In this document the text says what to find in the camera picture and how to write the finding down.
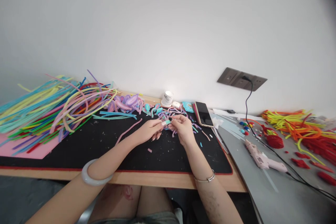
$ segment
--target woman's left hand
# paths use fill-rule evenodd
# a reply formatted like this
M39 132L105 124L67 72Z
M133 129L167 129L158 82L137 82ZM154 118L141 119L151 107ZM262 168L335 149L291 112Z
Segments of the woman's left hand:
M145 122L136 132L135 138L139 144L142 144L149 140L159 139L163 126L161 125L162 121L160 119L149 120Z

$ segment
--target bracelet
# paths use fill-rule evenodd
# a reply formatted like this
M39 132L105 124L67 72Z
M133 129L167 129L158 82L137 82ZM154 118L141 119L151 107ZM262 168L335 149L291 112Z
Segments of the bracelet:
M95 162L97 159L93 159L91 161L89 161L86 165L84 165L83 169L82 169L82 179L83 181L90 185L90 186L102 186L104 184L106 184L107 182L109 182L111 180L111 178L113 177L113 174L106 178L106 179L103 179L103 180L94 180L93 178L90 178L90 176L88 175L88 168L89 166Z
M215 178L215 172L214 170L212 170L212 176L210 178L207 178L206 180L198 180L197 178L194 177L194 179L197 181L197 182L210 182L211 180L213 180Z

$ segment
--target black desk mat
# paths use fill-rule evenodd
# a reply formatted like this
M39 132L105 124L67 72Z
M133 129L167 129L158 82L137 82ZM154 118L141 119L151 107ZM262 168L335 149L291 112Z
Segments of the black desk mat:
M196 122L195 114L188 113L188 116ZM142 122L126 133L122 140L151 119L145 113L137 115L137 120L140 118ZM119 136L136 122L134 118L109 121L91 118L74 134L63 139L44 159L0 157L0 166L40 170L80 170L87 162L99 158L113 148ZM201 128L211 141L200 130L195 134L195 139L199 146L200 142L202 143L201 150L211 168L219 174L232 174L230 163L211 128ZM168 130L163 130L158 140L150 140L135 147L126 156L118 170L191 173L186 152L177 134L172 137L172 132Z

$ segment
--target lap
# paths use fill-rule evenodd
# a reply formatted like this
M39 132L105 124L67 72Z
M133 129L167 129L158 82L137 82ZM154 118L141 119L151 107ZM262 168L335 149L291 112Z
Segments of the lap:
M88 223L178 223L164 188L108 184L102 190Z

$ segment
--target smartphone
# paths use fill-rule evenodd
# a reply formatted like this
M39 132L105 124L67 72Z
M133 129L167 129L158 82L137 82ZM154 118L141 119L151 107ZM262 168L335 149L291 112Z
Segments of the smartphone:
M197 117L197 121L200 125L205 127L213 127L207 105L205 103L195 102L194 103L195 113Z

